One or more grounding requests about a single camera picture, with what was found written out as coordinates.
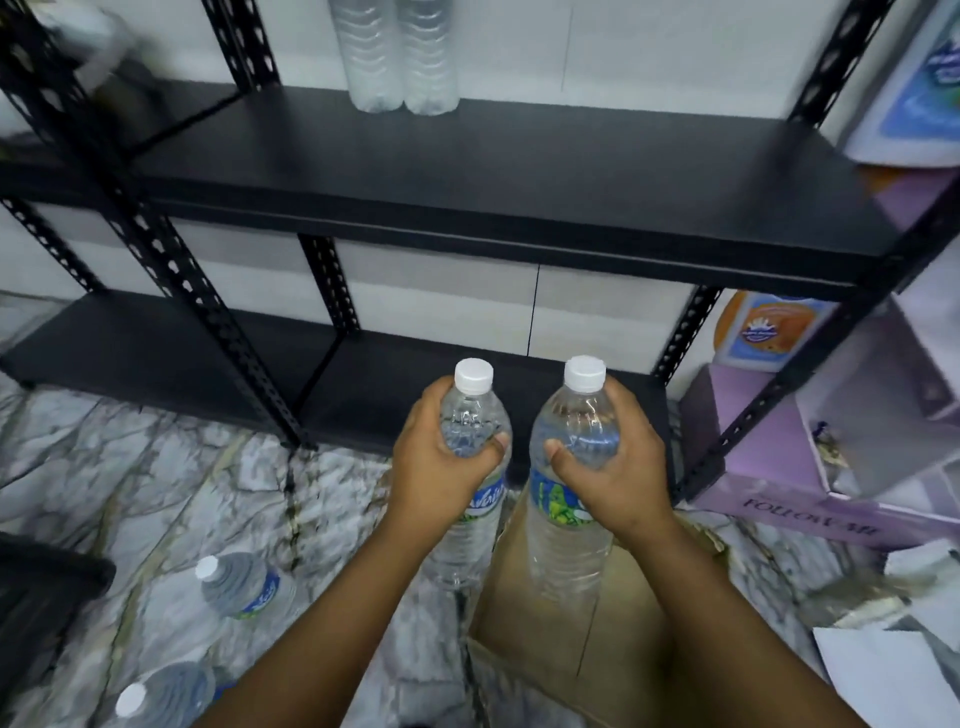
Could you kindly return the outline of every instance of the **plastic water bottle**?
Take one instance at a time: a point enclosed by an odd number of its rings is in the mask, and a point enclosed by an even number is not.
[[[399,30],[393,0],[329,0],[350,101],[377,113],[403,104]]]
[[[201,663],[173,663],[127,686],[114,710],[125,728],[186,728],[232,685]]]
[[[270,623],[282,634],[298,616],[297,582],[256,554],[205,556],[194,573],[204,601],[221,617],[256,619],[257,627]]]
[[[396,0],[403,37],[403,82],[407,109],[436,116],[457,108],[453,55],[453,0]]]
[[[612,534],[553,472],[543,443],[560,440],[595,470],[616,454],[620,431],[603,391],[606,378],[606,366],[594,356],[567,361],[564,386],[546,401],[530,437],[530,575],[541,594],[568,604],[590,604],[596,597]]]
[[[483,359],[464,359],[453,374],[453,388],[440,405],[440,430],[460,457],[480,451],[497,432],[513,436],[510,418],[493,393],[493,367]],[[446,589],[480,581],[490,563],[506,488],[504,474],[512,447],[473,495],[467,512],[446,532],[423,563],[424,572]]]

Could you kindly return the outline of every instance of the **wall tile grout line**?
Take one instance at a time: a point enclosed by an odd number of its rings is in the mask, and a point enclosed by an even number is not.
[[[534,315],[537,312],[537,289],[540,288],[540,266],[537,266],[537,279],[534,281],[534,304],[530,306],[530,333],[527,336],[527,356],[530,355],[530,342],[534,338]]]

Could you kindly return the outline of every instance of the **shelf bracket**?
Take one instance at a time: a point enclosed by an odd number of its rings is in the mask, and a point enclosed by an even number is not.
[[[905,280],[916,276],[960,234],[960,180],[905,232],[893,249],[857,282],[810,340],[790,359],[709,447],[697,463],[687,464],[680,491],[691,500],[720,476],[724,458],[783,398],[806,384],[853,329]]]
[[[126,165],[84,89],[26,0],[0,0],[0,85],[45,143],[89,177],[91,197],[151,279],[216,342],[234,384],[293,447],[300,423],[263,362],[165,214]]]
[[[819,129],[894,0],[851,0],[787,117]]]
[[[670,379],[677,373],[677,367],[684,360],[686,352],[693,344],[693,340],[700,332],[721,293],[723,288],[713,286],[698,285],[693,289],[684,306],[684,312],[680,315],[680,320],[673,328],[670,338],[666,340],[666,346],[663,347],[660,359],[657,360],[657,365],[652,372],[663,386],[669,384]]]
[[[360,330],[353,299],[347,286],[347,277],[340,265],[337,248],[332,237],[299,234],[300,247],[306,257],[307,265],[317,282],[320,295],[324,297],[326,311],[330,314],[333,327],[340,333],[354,333]]]
[[[86,267],[86,263],[73,252],[69,243],[60,237],[33,205],[18,197],[2,197],[0,203],[3,203],[3,206],[10,211],[16,221],[34,237],[36,242],[43,246],[47,253],[53,256],[60,267],[69,273],[70,277],[79,283],[84,291],[87,293],[104,293],[108,290],[96,274]]]
[[[278,85],[280,74],[254,0],[203,0],[213,35],[242,94]]]

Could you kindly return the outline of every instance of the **shelf board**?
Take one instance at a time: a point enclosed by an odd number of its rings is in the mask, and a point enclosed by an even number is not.
[[[233,84],[161,81],[156,94],[149,94],[111,76],[93,98],[121,148],[134,155],[236,93]],[[90,206],[84,194],[88,187],[45,144],[0,142],[0,192],[53,205]]]
[[[293,402],[336,338],[331,326],[233,311]],[[87,294],[0,357],[14,379],[53,384],[252,429],[269,429],[228,376],[227,359],[181,304]]]
[[[467,99],[365,114],[274,86],[138,167],[206,222],[835,300],[897,237],[851,162],[777,119]]]
[[[363,331],[344,339],[312,389],[336,340],[333,327],[234,311],[314,444],[389,454],[423,388],[467,356],[493,364],[494,389],[514,426],[511,478],[529,467],[540,408],[563,383],[564,363]],[[207,420],[273,431],[228,376],[226,358],[179,303],[156,296],[87,294],[0,357],[14,379],[51,384]],[[612,372],[669,442],[666,393],[651,376]],[[668,461],[672,473],[672,463]]]
[[[388,454],[423,388],[451,374],[468,356],[493,365],[493,389],[514,428],[511,477],[517,482],[530,465],[533,421],[564,382],[562,361],[362,331],[341,342],[301,409],[300,421],[316,442]],[[647,375],[611,374],[636,394],[663,442],[669,442],[663,385]]]

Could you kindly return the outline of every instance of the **paper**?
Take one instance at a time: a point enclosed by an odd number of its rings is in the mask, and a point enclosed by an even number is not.
[[[947,647],[960,651],[960,563],[951,555],[954,549],[952,541],[941,539],[895,551],[887,557],[883,571],[888,576],[929,575],[936,579],[925,593],[913,597],[907,614]]]
[[[918,632],[817,627],[830,680],[871,728],[960,725],[960,702]]]

